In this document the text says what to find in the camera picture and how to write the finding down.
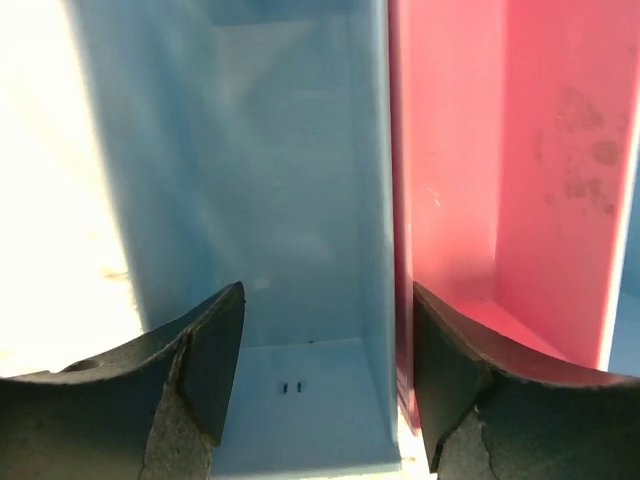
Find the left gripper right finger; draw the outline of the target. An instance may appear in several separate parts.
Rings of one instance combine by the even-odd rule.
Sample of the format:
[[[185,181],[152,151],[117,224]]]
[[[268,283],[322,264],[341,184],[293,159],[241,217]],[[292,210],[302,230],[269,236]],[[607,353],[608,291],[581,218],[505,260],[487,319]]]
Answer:
[[[413,287],[414,391],[440,479],[636,479],[639,380],[518,343]]]

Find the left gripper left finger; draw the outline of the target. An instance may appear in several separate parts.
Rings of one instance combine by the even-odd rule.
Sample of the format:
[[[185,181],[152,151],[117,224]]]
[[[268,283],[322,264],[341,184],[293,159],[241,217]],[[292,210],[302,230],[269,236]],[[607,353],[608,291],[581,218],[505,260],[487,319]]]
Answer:
[[[244,325],[235,282],[183,316],[60,372],[1,382],[5,479],[204,479]]]

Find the light blue drawer bin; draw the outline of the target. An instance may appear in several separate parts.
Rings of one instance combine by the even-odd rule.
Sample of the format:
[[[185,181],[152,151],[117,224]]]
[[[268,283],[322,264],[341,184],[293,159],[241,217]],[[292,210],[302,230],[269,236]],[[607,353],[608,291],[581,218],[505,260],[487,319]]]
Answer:
[[[66,7],[143,325],[244,287],[213,476],[396,470],[386,3]]]

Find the pink drawer bin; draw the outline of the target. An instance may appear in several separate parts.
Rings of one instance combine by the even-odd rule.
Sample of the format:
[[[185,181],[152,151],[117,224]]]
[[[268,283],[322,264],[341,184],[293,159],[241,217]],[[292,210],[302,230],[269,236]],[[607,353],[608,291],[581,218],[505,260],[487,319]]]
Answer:
[[[639,132],[635,1],[392,1],[398,397],[412,288],[545,354],[610,363]]]

